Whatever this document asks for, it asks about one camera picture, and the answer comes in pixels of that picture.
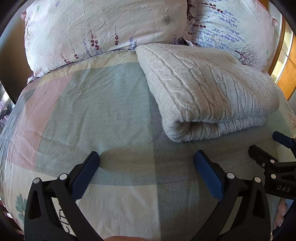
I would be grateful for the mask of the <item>person's right hand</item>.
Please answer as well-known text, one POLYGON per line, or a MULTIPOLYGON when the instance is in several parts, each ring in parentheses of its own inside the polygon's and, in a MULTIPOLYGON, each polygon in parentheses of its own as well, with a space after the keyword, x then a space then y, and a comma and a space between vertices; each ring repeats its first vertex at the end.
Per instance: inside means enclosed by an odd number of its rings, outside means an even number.
POLYGON ((273 228, 276 229, 277 227, 281 227, 284 221, 284 216, 287 212, 287 204, 285 199, 282 198, 277 207, 277 213, 275 215, 275 219, 273 221, 273 228))

